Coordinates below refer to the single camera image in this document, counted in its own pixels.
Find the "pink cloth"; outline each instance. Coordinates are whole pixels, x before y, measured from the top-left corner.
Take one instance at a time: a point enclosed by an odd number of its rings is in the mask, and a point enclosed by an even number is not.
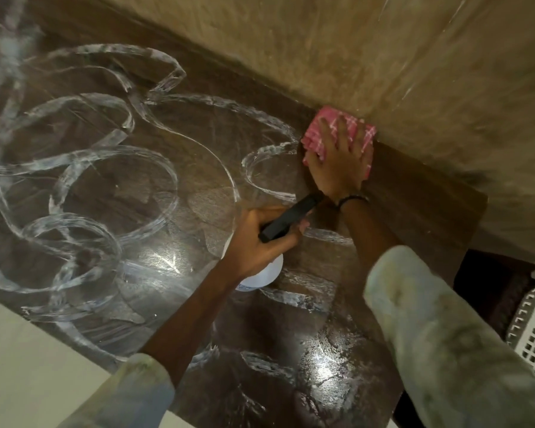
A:
[[[349,143],[352,143],[353,138],[357,134],[357,122],[359,120],[350,114],[346,114],[332,107],[322,107],[321,110],[314,117],[309,127],[307,128],[307,131],[305,132],[305,135],[303,136],[303,138],[301,138],[301,143],[303,144],[305,149],[311,150],[317,153],[321,161],[325,159],[325,146],[323,146],[323,142],[321,139],[321,132],[319,132],[319,119],[321,117],[324,117],[325,119],[327,119],[329,126],[331,128],[331,133],[333,134],[333,140],[336,143],[337,120],[340,115],[343,115],[343,117],[345,118],[345,121],[347,121]],[[370,124],[366,124],[364,128],[365,128],[365,134],[364,134],[364,141],[363,141],[363,150],[366,148],[366,146],[368,146],[368,144],[372,143],[372,139],[377,133],[377,129]]]

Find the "sleeve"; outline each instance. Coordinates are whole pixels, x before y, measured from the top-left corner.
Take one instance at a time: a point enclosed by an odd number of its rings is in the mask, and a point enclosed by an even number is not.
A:
[[[427,427],[535,427],[535,376],[407,246],[372,268],[364,299]]]
[[[135,354],[58,428],[157,428],[173,398],[164,367]]]

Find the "wet surface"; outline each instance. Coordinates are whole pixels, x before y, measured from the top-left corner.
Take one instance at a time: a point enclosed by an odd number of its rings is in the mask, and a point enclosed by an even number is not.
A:
[[[95,0],[0,0],[0,302],[113,371],[239,208],[308,191],[313,115]],[[451,282],[485,198],[375,156],[372,203]],[[361,283],[348,234],[314,225],[275,283],[230,297],[172,410],[199,428],[385,426],[402,386]]]

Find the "black bracelet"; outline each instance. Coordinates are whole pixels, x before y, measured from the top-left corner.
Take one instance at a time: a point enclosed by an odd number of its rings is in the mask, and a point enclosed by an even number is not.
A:
[[[341,210],[341,207],[343,206],[344,203],[346,203],[349,200],[354,200],[354,199],[358,199],[358,200],[363,200],[363,201],[369,202],[369,199],[367,197],[365,197],[364,195],[349,195],[348,197],[345,197],[345,198],[342,198],[341,200],[339,200],[339,202],[337,203],[337,208],[339,210]]]

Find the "stained wall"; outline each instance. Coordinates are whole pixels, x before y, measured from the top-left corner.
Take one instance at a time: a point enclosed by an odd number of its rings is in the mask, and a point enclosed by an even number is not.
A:
[[[474,246],[535,261],[535,0],[110,0],[487,193]]]

